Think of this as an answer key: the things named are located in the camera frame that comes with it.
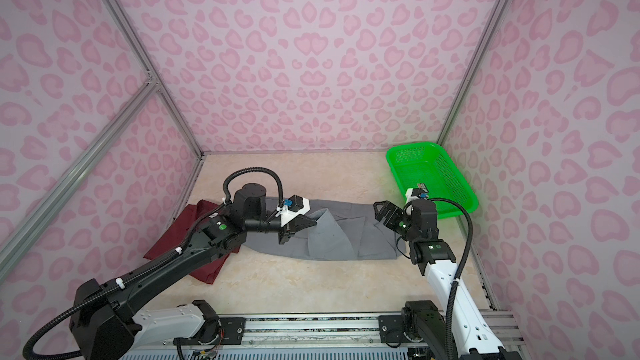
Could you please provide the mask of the grey long sleeve shirt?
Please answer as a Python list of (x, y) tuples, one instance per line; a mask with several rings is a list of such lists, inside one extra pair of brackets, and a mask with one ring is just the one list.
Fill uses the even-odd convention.
[(401, 255), (398, 235), (374, 217), (373, 205), (312, 199), (307, 216), (317, 225), (296, 233), (285, 244), (275, 234), (249, 233), (251, 250), (312, 261), (390, 260)]

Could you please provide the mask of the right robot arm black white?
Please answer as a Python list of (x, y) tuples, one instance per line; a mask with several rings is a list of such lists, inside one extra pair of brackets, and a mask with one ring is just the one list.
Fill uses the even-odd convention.
[[(439, 237), (437, 204), (457, 208), (467, 221), (463, 253), (457, 258)], [(459, 203), (447, 198), (415, 198), (404, 207), (376, 202), (374, 216), (408, 243), (409, 259), (426, 278), (444, 315), (431, 301), (407, 302), (402, 309), (404, 336), (420, 338), (432, 359), (520, 359), (488, 326), (463, 281), (473, 241), (473, 221)]]

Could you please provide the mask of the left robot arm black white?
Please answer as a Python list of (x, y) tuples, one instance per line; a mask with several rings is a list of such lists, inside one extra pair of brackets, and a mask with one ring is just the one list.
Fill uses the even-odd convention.
[(41, 359), (36, 344), (64, 321), (69, 322), (78, 350), (56, 353), (56, 359), (120, 359), (148, 335), (152, 327), (140, 311), (177, 281), (240, 248), (249, 233), (276, 233), (285, 244), (291, 236), (315, 226), (308, 217), (310, 201), (293, 195), (266, 209), (266, 189), (247, 183), (233, 198), (204, 213), (176, 248), (140, 268), (104, 284), (91, 279), (76, 291), (73, 306), (46, 323), (25, 343), (23, 357)]

